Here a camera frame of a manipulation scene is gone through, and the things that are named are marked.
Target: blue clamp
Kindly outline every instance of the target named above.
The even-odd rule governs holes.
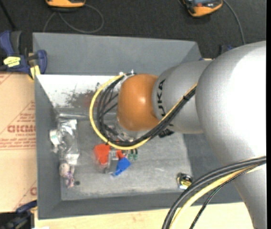
[[[124,157],[120,159],[116,166],[116,171],[112,173],[113,176],[118,176],[121,174],[124,170],[126,170],[131,165],[130,161]]]
[[[40,73],[44,73],[47,66],[47,57],[45,50],[38,50],[33,56],[26,57],[19,52],[21,31],[4,31],[0,34],[0,47],[6,52],[7,58],[17,57],[18,60],[13,64],[5,64],[6,71],[9,72],[24,72],[31,77],[31,66],[28,64],[29,60],[38,60]]]

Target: black cable on floor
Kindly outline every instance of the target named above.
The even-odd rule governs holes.
[[[1,6],[1,8],[2,8],[2,10],[3,10],[3,12],[4,12],[6,18],[8,19],[8,21],[9,21],[9,23],[10,23],[10,25],[11,25],[11,29],[12,29],[13,31],[16,31],[16,30],[17,30],[17,27],[16,27],[16,25],[14,24],[14,22],[12,21],[10,15],[8,14],[8,12],[7,12],[7,10],[6,10],[6,7],[4,6],[4,3],[2,2],[2,0],[0,0],[0,6]]]

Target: small metal object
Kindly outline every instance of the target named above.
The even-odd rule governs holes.
[[[108,167],[105,172],[108,174],[114,173],[116,171],[118,160],[119,158],[116,155],[116,150],[110,150],[108,155]]]
[[[177,174],[177,183],[180,189],[187,189],[193,182],[193,178],[185,173]]]

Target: orange object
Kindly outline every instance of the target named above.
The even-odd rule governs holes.
[[[110,145],[99,144],[93,149],[96,159],[101,165],[106,165],[108,163],[108,154],[110,151]]]
[[[120,149],[118,149],[118,150],[116,151],[116,154],[117,154],[117,156],[118,156],[119,159],[122,159],[122,158],[125,157],[125,155],[123,155],[123,153],[122,153],[122,151],[121,151]]]
[[[137,74],[122,83],[117,100],[117,120],[123,128],[144,131],[158,124],[152,106],[152,91],[157,78],[152,74]]]

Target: small toy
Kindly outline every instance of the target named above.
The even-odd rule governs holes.
[[[59,175],[64,179],[67,188],[74,187],[75,167],[70,165],[66,160],[61,160],[59,165]]]

